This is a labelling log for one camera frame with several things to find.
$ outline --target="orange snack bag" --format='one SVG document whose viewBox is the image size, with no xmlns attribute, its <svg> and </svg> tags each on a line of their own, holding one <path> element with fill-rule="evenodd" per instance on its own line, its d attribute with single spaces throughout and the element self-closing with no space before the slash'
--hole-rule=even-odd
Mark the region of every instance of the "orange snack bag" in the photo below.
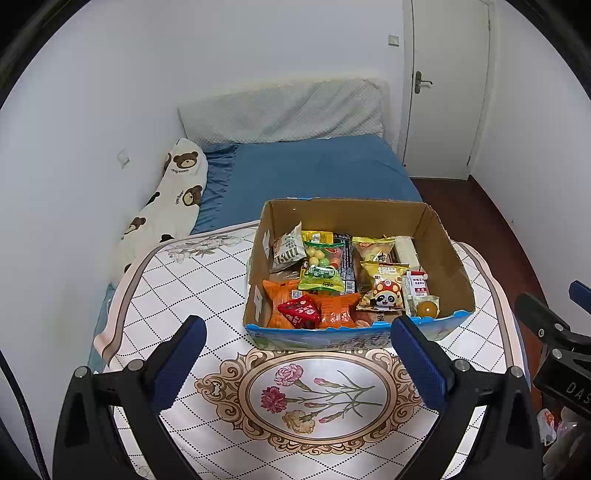
<svg viewBox="0 0 591 480">
<path fill-rule="evenodd" d="M 299 283 L 299 278 L 296 278 L 295 280 L 288 280 L 283 283 L 275 283 L 268 280 L 262 281 L 262 286 L 264 287 L 265 291 L 267 292 L 267 295 L 269 295 L 269 298 L 273 302 L 273 312 L 271 313 L 271 318 L 269 319 L 265 327 L 285 329 L 294 328 L 290 321 L 286 319 L 279 310 L 277 310 L 277 306 L 294 298 L 298 299 L 301 297 L 302 292 L 297 289 Z"/>
<path fill-rule="evenodd" d="M 330 297 L 310 294 L 310 298 L 320 310 L 320 323 L 317 328 L 355 328 L 349 309 L 359 301 L 360 297 L 358 293 Z"/>
</svg>

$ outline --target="quilted headboard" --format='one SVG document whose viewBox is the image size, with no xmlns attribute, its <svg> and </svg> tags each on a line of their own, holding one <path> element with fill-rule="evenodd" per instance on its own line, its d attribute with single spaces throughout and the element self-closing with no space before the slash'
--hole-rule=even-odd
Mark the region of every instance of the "quilted headboard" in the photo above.
<svg viewBox="0 0 591 480">
<path fill-rule="evenodd" d="M 387 137 L 386 82 L 297 82 L 196 100 L 178 108 L 199 145 L 265 143 L 376 134 Z"/>
</svg>

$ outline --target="wall switch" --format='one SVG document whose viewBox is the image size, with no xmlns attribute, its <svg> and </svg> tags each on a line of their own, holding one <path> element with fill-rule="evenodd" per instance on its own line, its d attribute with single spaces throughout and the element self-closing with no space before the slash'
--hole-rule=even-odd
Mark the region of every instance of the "wall switch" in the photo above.
<svg viewBox="0 0 591 480">
<path fill-rule="evenodd" d="M 127 166 L 127 164 L 129 163 L 129 155 L 127 153 L 127 150 L 123 149 L 119 152 L 119 155 L 117 155 L 117 160 L 119 160 L 119 163 L 121 164 L 121 168 L 125 168 Z"/>
</svg>

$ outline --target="dark snack wrapper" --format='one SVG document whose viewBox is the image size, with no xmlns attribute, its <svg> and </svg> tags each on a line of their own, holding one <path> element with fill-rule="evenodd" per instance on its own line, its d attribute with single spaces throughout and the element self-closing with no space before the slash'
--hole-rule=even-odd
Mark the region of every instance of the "dark snack wrapper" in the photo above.
<svg viewBox="0 0 591 480">
<path fill-rule="evenodd" d="M 351 235 L 346 233 L 334 233 L 335 242 L 342 242 L 343 258 L 340 262 L 339 275 L 345 284 L 345 291 L 341 295 L 348 293 L 356 293 L 357 285 L 355 284 L 355 269 L 353 267 L 353 243 Z"/>
</svg>

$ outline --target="wooden floor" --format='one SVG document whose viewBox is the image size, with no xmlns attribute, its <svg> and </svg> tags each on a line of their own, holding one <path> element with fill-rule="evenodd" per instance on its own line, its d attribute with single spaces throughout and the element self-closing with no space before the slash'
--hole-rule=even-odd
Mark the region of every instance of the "wooden floor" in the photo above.
<svg viewBox="0 0 591 480">
<path fill-rule="evenodd" d="M 439 214 L 449 236 L 474 247 L 484 257 L 511 305 L 523 291 L 545 302 L 534 270 L 513 231 L 473 177 L 468 180 L 413 179 L 413 182 L 423 200 Z M 540 361 L 541 342 L 525 326 L 520 327 L 533 375 Z M 534 389 L 532 397 L 534 408 L 539 411 L 540 392 Z"/>
</svg>

